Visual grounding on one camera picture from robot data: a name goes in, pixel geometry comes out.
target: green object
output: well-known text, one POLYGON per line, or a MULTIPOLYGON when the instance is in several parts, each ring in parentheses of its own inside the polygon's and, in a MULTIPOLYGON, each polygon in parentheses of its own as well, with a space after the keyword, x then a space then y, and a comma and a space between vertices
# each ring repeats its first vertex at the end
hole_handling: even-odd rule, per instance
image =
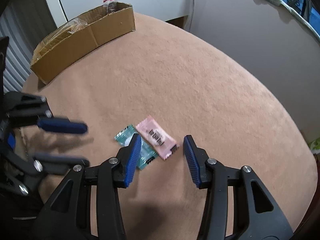
MULTIPOLYGON (((115 136, 116 141, 121 146, 128 146, 134 133, 138 133, 132 124, 124 128, 120 133, 115 136)), ((141 138, 141 151, 140 157, 137 163, 137 168, 142 170, 151 161, 153 161, 158 156, 157 152, 152 149, 152 147, 141 138)))
POLYGON ((310 147, 310 150, 313 154, 319 154, 320 153, 320 138, 309 143, 309 147, 310 147))

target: beige carpet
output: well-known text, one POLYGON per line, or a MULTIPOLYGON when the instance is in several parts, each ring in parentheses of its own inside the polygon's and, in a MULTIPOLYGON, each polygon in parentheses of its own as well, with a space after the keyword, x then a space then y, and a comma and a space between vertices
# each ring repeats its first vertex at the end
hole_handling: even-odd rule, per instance
MULTIPOLYGON (((91 52, 40 91, 56 116, 85 121, 89 133, 64 136, 28 128, 28 150, 82 155, 99 165, 116 155, 114 136, 150 114, 179 142, 191 134, 224 165, 251 166, 295 230, 316 190, 317 170, 282 105, 213 46, 160 20, 135 18, 135 32, 91 52)), ((37 86, 31 75, 24 91, 37 86)), ((42 184, 44 199, 60 180, 50 177, 42 184)), ((157 158, 136 172, 128 189, 119 190, 128 239, 196 239, 205 195, 192 183, 182 147, 166 161, 157 158)))

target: teal candy wrapper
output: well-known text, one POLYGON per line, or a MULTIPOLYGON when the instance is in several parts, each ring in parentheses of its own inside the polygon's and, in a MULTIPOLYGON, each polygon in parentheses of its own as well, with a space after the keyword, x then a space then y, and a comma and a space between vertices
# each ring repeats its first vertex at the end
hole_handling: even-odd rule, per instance
MULTIPOLYGON (((115 136, 115 139, 121 146, 128 146, 134 133, 138 132, 134 128, 134 126, 130 124, 126 128, 124 128, 120 133, 118 133, 115 136)), ((143 138, 141 138, 141 151, 140 158, 137 163, 137 168, 139 170, 142 170, 157 156, 157 152, 154 149, 152 149, 152 147, 143 138)))

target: pink candy wrapper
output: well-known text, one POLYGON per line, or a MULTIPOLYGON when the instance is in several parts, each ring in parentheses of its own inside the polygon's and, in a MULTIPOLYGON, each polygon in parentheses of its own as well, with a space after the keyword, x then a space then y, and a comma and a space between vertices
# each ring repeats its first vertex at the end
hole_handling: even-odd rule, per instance
POLYGON ((139 123, 136 129, 164 160, 179 148, 177 141, 167 134, 151 115, 139 123))

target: metal shutter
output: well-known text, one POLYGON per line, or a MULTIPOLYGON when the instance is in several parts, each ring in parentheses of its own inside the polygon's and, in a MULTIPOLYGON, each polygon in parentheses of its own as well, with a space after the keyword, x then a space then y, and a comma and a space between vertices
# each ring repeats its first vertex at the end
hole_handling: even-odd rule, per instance
POLYGON ((0 17, 0 36, 9 36, 4 92, 19 91, 30 74, 38 43, 56 29, 46 0, 10 0, 0 17))

